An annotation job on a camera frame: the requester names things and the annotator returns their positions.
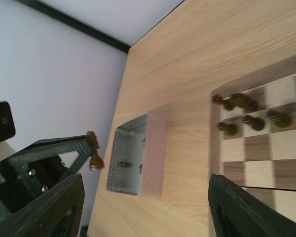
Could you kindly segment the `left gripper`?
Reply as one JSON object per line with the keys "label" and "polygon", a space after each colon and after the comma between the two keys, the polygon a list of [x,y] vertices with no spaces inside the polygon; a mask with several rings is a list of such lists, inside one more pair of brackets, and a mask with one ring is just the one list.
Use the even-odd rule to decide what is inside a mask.
{"label": "left gripper", "polygon": [[76,174],[90,155],[80,135],[39,140],[0,161],[0,222]]}

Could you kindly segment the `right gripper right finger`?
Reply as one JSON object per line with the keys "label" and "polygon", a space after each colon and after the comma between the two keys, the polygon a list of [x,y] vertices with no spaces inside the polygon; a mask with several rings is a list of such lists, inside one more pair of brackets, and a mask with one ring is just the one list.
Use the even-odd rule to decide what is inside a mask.
{"label": "right gripper right finger", "polygon": [[218,237],[296,237],[295,222],[223,175],[211,175],[208,202]]}

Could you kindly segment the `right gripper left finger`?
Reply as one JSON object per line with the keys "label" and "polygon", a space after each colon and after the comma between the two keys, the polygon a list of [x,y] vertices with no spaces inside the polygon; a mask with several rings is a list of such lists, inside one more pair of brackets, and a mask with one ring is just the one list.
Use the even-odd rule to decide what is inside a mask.
{"label": "right gripper left finger", "polygon": [[82,176],[71,175],[0,222],[0,237],[76,237],[83,203]]}

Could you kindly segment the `dark pawn chess piece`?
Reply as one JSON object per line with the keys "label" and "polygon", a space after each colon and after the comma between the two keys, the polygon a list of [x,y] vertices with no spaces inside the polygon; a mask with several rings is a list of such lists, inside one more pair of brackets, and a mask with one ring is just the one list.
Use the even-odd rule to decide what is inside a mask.
{"label": "dark pawn chess piece", "polygon": [[225,122],[219,122],[217,124],[217,128],[219,131],[224,132],[225,135],[233,136],[237,133],[237,125],[233,123],[225,123]]}
{"label": "dark pawn chess piece", "polygon": [[243,117],[243,122],[255,131],[261,131],[265,127],[265,122],[263,119],[259,117],[253,117],[251,115],[245,115]]}

